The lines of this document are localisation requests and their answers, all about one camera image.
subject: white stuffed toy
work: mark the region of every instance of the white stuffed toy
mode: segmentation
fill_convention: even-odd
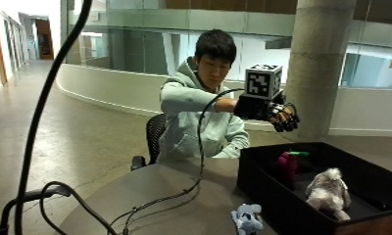
[[[260,212],[261,206],[257,204],[242,204],[236,211],[230,212],[238,235],[248,235],[262,230]]]
[[[306,202],[340,221],[350,219],[344,210],[350,206],[349,188],[337,168],[329,168],[314,176],[305,190]]]

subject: office chair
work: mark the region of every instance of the office chair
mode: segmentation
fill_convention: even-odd
[[[165,131],[165,114],[153,116],[147,122],[147,144],[149,151],[149,162],[145,163],[143,156],[135,156],[132,158],[131,171],[136,170],[145,165],[156,163],[156,159],[160,152],[159,139]]]

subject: curved wall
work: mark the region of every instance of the curved wall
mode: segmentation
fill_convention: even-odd
[[[61,91],[77,99],[153,116],[160,112],[164,79],[163,75],[61,65],[56,83]],[[226,87],[241,88],[242,83],[226,82]],[[261,121],[248,121],[245,127],[273,131]],[[329,134],[392,136],[392,90],[340,88]]]

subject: black storage bin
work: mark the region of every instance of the black storage bin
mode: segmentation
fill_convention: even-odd
[[[293,188],[277,175],[277,158],[285,151],[304,151],[297,157]],[[337,167],[349,187],[350,220],[337,221],[305,202],[305,188],[314,175]],[[325,143],[294,143],[241,150],[237,187],[280,234],[392,235],[392,171]]]

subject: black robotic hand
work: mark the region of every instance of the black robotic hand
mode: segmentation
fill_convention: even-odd
[[[242,119],[269,121],[277,132],[293,131],[300,123],[293,104],[284,104],[285,96],[280,93],[272,101],[241,94],[233,113]]]

